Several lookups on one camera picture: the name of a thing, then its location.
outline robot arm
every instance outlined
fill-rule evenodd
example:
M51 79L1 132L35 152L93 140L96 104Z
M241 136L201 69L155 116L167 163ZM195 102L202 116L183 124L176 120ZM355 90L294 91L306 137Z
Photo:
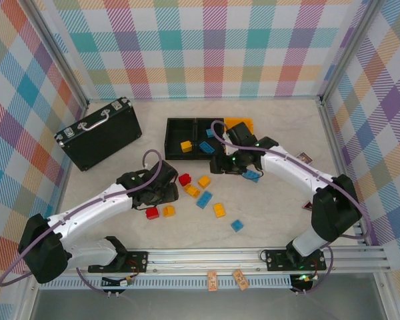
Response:
M256 170L278 175L310 199L313 205L311 226L286 246L287 258L294 268L298 268L322 246L334 242L360 220L361 213L346 196L323 181L332 182L357 200L353 183L346 175L332 177L300 162L278 142L268 137L257 140L244 123L227 130L224 140L242 147L268 149L270 152L227 148L226 155L218 155L211 160L212 173L240 175L247 171L248 165L254 165Z
M115 237L81 244L76 244L76 241L90 228L114 215L138 209L141 205L154 207L176 201L179 197L175 184L178 173L165 161L162 161L160 172L152 183L138 191L127 193L150 180L158 168L159 163L150 171L144 169L125 173L96 197L48 219L40 214L31 217L19 243L19 253L40 234L62 222L24 256L24 261L36 280L46 283L58 277L64 270L75 267L109 266L113 272L124 268L128 259L127 252ZM96 201L96 204L87 205L92 201ZM77 209L80 209L77 214L70 219L65 218Z

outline black tray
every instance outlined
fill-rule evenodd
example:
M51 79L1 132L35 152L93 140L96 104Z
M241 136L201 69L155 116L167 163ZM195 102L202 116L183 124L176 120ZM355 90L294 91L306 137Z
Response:
M214 155L224 153L222 144L214 137L208 138L206 129L210 129L214 120L223 121L222 118L168 118L165 138L166 160L210 160ZM222 125L216 125L215 130L220 137L224 133ZM182 152L181 142L191 141L193 150ZM203 152L199 144L206 141L214 153Z

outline yellow lego brick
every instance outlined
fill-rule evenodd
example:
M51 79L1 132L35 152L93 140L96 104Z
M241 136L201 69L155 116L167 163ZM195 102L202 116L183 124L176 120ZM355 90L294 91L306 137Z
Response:
M249 131L253 134L253 121L251 118L224 118L224 123L228 126L228 129L238 125L240 122L244 122Z
M208 185L211 184L211 178L204 175L199 179L199 186L205 189Z
M216 203L213 205L213 210L215 210L216 218L220 218L225 215L225 210L222 203Z
M175 215L175 208L172 205L168 205L163 209L163 216L164 217L171 217Z
M193 144L191 143L191 141L184 141L181 142L181 149L182 152L190 152L193 150Z
M185 192L187 192L190 196L197 198L200 194L200 190L198 188L193 187L192 185L188 184L184 187Z

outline plaid wall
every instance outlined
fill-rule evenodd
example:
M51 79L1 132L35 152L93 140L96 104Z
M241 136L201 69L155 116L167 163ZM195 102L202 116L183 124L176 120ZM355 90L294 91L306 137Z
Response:
M332 64L329 67L329 69L326 72L325 79L323 80L318 95L322 95L326 89L327 84L329 83L330 79L333 76L333 73L335 72L336 67L338 66L338 63L340 62L342 55L345 51L345 48L347 47L348 43L350 40L353 38L355 35L355 28L358 26L359 22L361 21L361 18L366 12L367 5L369 4L370 0L362 0L353 21L351 22L347 33L345 34L341 44L339 45L338 51L336 52L335 56L333 57Z
M0 0L0 275L27 219L54 213L69 160L53 135L80 115L17 0ZM22 271L20 264L15 273ZM0 319L8 319L14 292L0 290Z
M350 176L400 293L400 0L387 0L332 96Z
M82 86L102 99L317 95L360 2L37 0Z

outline small card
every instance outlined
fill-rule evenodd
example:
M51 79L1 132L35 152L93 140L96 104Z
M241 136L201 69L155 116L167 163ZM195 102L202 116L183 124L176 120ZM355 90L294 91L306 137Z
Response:
M310 210L310 211L312 211L312 210L313 210L313 204L312 204L310 201L308 201L306 204L304 204L304 205L302 206L302 208L305 209L305 210Z
M298 154L296 156L296 159L299 159L299 160L301 160L302 162L305 162L308 165L311 162L313 162L312 158L310 158L310 156L308 156L305 152L301 152L300 154Z
M218 280L216 271L209 271L207 273L207 286L209 291L218 291Z
M233 272L233 277L235 279L235 282L240 287L240 290L245 290L249 287L249 283L247 282L245 276L242 274L241 270L236 270Z

